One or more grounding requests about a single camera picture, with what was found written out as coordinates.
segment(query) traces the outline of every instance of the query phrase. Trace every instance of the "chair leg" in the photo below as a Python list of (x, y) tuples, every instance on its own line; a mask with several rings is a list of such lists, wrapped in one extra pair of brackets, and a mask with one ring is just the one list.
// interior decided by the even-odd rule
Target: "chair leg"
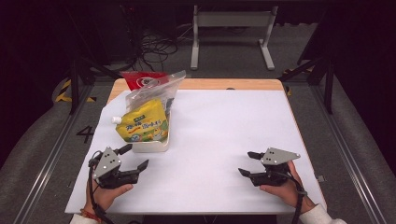
[(271, 10), (271, 17), (268, 20), (266, 32), (265, 32), (265, 39), (260, 39), (260, 48), (262, 49), (262, 56), (264, 57), (265, 63), (267, 64), (268, 70), (272, 71), (275, 70), (274, 62), (272, 61), (270, 51), (268, 50), (268, 41), (270, 40), (271, 32), (275, 23), (277, 7), (273, 7)]
[(191, 53), (191, 70), (198, 69), (198, 55), (199, 55), (199, 40), (198, 40), (198, 6), (194, 6), (193, 16), (193, 31), (194, 31), (194, 42), (192, 44)]

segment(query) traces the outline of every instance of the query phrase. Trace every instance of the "red package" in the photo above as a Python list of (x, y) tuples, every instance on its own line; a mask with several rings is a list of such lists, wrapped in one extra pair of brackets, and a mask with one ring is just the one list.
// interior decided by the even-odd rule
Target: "red package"
[(163, 83), (168, 82), (167, 78), (161, 78), (161, 83), (160, 83), (160, 80), (158, 79), (159, 77), (168, 76), (168, 74), (166, 74), (164, 72), (131, 71), (131, 72), (120, 72), (120, 73), (125, 78), (125, 81), (128, 84), (128, 87), (131, 91), (138, 90), (138, 89), (142, 88), (143, 86), (147, 85), (152, 80), (158, 80), (157, 85), (161, 85)]

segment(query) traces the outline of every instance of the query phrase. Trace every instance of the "plastic bag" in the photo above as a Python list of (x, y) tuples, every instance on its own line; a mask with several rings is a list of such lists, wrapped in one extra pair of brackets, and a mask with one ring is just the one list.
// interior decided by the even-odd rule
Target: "plastic bag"
[(168, 82), (167, 78), (162, 78), (161, 83), (159, 78), (166, 77), (168, 74), (164, 72), (136, 72), (136, 71), (124, 71), (120, 72), (121, 75), (125, 78), (126, 83), (131, 91), (138, 90), (147, 84), (150, 81), (158, 81), (158, 84), (163, 84)]
[(186, 71), (181, 71), (166, 77), (156, 78), (142, 88), (132, 91), (125, 97), (126, 112), (138, 108), (151, 99), (159, 98), (163, 104), (166, 117), (169, 117), (178, 86), (185, 77)]

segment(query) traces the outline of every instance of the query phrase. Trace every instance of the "gripper camera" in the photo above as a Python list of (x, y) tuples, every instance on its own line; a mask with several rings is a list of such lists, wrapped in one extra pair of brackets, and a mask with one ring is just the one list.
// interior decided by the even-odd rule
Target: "gripper camera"
[(97, 165), (94, 164), (96, 168), (93, 172), (93, 179), (102, 189), (115, 189), (125, 184), (137, 183), (139, 174), (148, 167), (149, 160), (138, 165), (136, 170), (120, 171), (121, 160), (118, 155), (122, 155), (131, 149), (131, 144), (114, 150), (107, 147), (104, 152), (92, 159), (94, 162), (90, 162), (90, 166), (98, 162)]
[(269, 147), (265, 153), (249, 151), (247, 154), (251, 159), (259, 160), (265, 167), (265, 172), (256, 174), (238, 168), (241, 175), (250, 178), (255, 187), (260, 185), (281, 186), (290, 176), (287, 161), (300, 158), (300, 154), (274, 147)]

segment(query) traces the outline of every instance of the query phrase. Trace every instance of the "metal stand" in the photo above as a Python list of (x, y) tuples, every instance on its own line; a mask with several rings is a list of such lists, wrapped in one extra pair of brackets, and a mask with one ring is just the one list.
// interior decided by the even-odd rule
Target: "metal stand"
[(260, 12), (198, 12), (198, 6), (194, 6), (193, 15), (193, 32), (194, 39), (191, 53), (191, 70), (198, 69), (199, 39), (198, 27), (220, 27), (220, 26), (254, 26), (266, 27), (265, 38), (259, 40), (262, 55), (268, 70), (274, 70), (270, 52), (267, 48), (268, 41), (274, 26), (277, 7), (273, 7), (271, 11)]

